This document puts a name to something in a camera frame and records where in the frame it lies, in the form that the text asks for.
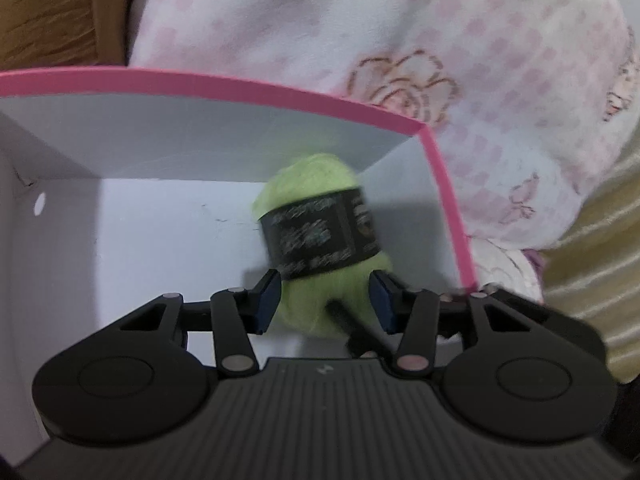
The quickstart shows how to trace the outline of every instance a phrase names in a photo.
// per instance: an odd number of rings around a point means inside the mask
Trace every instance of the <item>beige satin fabric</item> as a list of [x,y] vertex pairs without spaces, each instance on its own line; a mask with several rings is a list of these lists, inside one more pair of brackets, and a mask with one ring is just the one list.
[[612,373],[633,380],[640,374],[640,125],[610,178],[543,254],[545,301],[596,327]]

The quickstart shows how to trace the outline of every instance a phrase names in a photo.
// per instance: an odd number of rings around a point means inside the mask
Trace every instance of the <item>white box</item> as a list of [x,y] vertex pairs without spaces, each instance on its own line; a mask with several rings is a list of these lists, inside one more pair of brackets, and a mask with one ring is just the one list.
[[[0,452],[40,442],[31,380],[57,352],[164,292],[206,300],[268,268],[251,204],[292,158],[359,174],[399,276],[437,292],[474,270],[428,127],[288,88],[125,68],[0,74]],[[189,350],[213,360],[210,335]],[[274,322],[269,355],[341,355]]]

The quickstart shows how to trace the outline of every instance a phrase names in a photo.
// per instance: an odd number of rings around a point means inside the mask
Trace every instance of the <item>ribbed black surface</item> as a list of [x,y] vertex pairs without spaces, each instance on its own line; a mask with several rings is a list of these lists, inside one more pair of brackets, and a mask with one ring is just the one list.
[[628,469],[592,439],[507,446],[469,430],[426,383],[373,360],[272,359],[225,381],[200,415],[153,442],[91,449],[54,441],[28,480],[618,480]]

